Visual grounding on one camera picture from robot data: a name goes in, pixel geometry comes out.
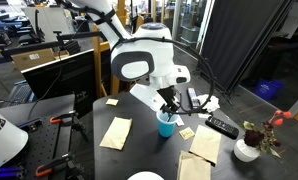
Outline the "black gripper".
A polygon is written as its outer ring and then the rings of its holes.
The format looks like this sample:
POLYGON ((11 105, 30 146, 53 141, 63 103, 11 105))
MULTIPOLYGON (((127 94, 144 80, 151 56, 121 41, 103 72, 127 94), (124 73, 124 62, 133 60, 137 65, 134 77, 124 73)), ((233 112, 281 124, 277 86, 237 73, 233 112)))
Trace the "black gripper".
MULTIPOLYGON (((178 100, 173 100, 175 91, 173 87, 168 87, 164 89, 159 89, 158 93, 161 95, 161 97, 166 101, 167 104, 170 105, 170 110, 172 113, 175 113, 179 109, 179 101, 178 100)), ((165 113, 169 111, 169 107, 167 104, 163 104, 160 108, 160 110, 165 113)))

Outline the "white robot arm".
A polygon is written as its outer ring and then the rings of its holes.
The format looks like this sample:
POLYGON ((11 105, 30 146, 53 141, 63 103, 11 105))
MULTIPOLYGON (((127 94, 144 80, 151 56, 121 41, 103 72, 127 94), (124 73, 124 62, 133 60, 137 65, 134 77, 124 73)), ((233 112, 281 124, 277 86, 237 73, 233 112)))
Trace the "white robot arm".
POLYGON ((111 72, 123 81, 147 76, 147 85, 136 84, 130 93, 153 111, 176 114, 172 87, 188 83, 190 72, 173 61, 175 41, 161 23, 143 24, 134 34, 126 31, 107 0, 69 0, 67 7, 85 12, 98 26, 111 50, 111 72))

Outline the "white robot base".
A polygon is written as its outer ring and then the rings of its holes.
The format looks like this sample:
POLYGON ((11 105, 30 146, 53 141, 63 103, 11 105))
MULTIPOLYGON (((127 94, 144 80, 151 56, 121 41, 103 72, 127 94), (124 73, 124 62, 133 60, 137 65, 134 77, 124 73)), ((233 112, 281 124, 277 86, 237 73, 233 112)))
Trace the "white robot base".
POLYGON ((14 158, 27 144, 28 133, 0 114, 0 167, 14 158))

